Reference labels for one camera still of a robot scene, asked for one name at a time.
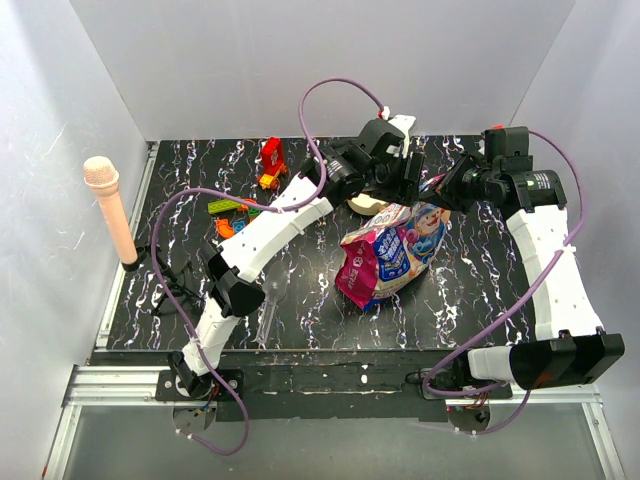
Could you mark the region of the pink pet food bag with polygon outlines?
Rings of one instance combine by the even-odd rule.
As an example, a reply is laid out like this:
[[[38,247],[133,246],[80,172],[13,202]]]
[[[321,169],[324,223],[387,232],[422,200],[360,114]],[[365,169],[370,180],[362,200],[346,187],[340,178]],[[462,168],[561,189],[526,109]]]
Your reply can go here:
[[[424,201],[390,204],[340,242],[336,287],[366,311],[426,271],[447,232],[451,212]]]

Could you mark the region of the clear plastic scoop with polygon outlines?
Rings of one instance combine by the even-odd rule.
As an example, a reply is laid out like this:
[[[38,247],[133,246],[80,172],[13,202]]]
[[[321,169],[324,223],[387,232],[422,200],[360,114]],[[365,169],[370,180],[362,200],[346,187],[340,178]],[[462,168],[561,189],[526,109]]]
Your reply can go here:
[[[289,284],[290,272],[283,261],[275,262],[267,272],[263,283],[265,301],[263,311],[259,317],[259,325],[255,342],[266,347],[277,304],[285,297]]]

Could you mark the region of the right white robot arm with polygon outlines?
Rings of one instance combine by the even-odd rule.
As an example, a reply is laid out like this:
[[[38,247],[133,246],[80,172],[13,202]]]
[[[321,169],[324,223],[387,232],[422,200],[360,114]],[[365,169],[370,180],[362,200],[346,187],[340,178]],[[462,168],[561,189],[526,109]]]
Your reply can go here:
[[[431,203],[463,213],[476,202],[493,204],[529,284],[512,307],[424,375],[422,387],[434,396],[471,398],[509,383],[526,391],[592,384],[624,355],[622,336],[606,331],[580,276],[573,240],[584,222],[568,225],[558,174],[533,167],[535,134],[527,127],[486,130],[483,154],[463,155],[425,193]],[[527,303],[534,306],[533,341],[480,346]]]

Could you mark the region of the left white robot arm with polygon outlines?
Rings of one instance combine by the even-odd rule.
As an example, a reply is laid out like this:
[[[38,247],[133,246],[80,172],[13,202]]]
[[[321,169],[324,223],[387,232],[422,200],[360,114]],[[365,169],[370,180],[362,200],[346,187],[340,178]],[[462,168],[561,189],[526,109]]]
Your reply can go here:
[[[417,199],[423,160],[409,151],[415,122],[415,117],[407,115],[377,118],[356,138],[320,147],[323,160],[306,160],[271,210],[205,251],[203,262],[212,289],[195,339],[169,361],[178,387],[188,398],[200,400],[211,392],[210,370],[217,366],[235,325],[264,302],[265,294],[256,281],[259,274],[291,240],[362,192],[402,205]]]

